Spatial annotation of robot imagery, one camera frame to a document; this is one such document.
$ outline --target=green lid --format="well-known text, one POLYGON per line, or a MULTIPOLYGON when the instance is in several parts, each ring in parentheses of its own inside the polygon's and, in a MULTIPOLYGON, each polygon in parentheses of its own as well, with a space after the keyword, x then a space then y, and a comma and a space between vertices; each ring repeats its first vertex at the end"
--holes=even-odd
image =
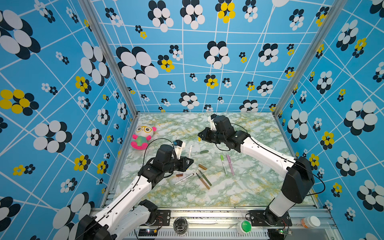
POLYGON ((245 232, 250 232, 251 231, 251 228, 252 228, 252 225, 250 222, 248 221, 243 221, 241 223, 241 228, 243 229, 243 231, 245 232))

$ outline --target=green marker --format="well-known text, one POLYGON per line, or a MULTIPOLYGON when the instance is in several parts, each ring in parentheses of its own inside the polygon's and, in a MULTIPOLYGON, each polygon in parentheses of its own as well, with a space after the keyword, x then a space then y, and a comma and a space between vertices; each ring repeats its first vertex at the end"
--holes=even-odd
POLYGON ((223 164, 223 167, 224 167, 225 175, 227 176, 227 169, 225 168, 225 165, 224 165, 224 157, 223 155, 220 155, 220 157, 221 157, 221 163, 223 164))
POLYGON ((199 172, 201 173, 201 176, 203 176, 203 178, 208 182, 208 184, 209 184, 210 186, 212 186, 212 184, 208 181, 208 179, 207 179, 207 177, 204 175, 204 173, 202 173, 200 170, 199 170, 199 172))

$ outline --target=white bottle with green lid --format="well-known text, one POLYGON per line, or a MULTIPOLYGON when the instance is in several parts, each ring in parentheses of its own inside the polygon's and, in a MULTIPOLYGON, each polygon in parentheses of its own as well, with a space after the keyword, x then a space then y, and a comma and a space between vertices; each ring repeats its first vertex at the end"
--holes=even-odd
POLYGON ((252 225, 248 221, 239 222, 236 225, 236 230, 239 234, 243 235, 251 231, 252 225))

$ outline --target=white lid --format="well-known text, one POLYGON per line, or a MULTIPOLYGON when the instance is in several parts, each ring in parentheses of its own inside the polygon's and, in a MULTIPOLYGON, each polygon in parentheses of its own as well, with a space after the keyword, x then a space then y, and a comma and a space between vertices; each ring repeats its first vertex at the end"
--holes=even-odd
POLYGON ((314 225, 314 226, 316 226, 316 227, 320 226, 320 220, 319 220, 316 216, 311 216, 311 217, 309 218, 309 221, 310 221, 310 223, 311 223, 312 225, 314 225))

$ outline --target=black mounting plate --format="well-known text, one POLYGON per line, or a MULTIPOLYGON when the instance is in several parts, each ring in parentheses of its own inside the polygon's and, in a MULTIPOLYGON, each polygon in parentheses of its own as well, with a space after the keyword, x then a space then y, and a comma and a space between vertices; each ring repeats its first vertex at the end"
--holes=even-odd
POLYGON ((156 215, 155 223, 153 225, 149 226, 149 227, 160 226, 161 225, 161 223, 159 223, 159 220, 157 219, 158 216, 161 216, 163 218, 163 220, 164 220, 163 226, 169 226, 170 210, 157 210, 157 215, 156 215))
MULTIPOLYGON (((254 217, 253 220, 251 220, 251 224, 253 227, 270 227, 265 221, 262 220, 262 219, 264 219, 263 213, 264 213, 264 210, 250 210, 249 211, 251 218, 254 217)), ((276 226, 277 227, 283 227, 284 226, 283 220, 284 220, 286 225, 292 226, 292 221, 291 221, 291 218, 289 217, 288 212, 286 212, 281 217, 281 221, 279 223, 277 223, 276 226)))

